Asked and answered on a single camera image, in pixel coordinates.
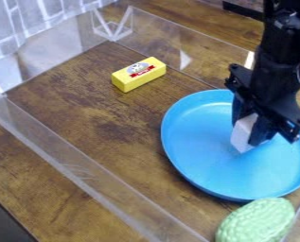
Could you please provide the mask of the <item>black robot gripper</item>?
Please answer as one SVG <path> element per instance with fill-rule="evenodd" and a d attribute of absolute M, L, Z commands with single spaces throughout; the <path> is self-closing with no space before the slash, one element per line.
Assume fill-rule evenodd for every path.
<path fill-rule="evenodd" d="M 279 134 L 290 143 L 300 136 L 300 0 L 263 0 L 265 30 L 250 69 L 228 65 L 224 86 L 234 94 L 231 125 L 251 113 L 247 144 Z"/>

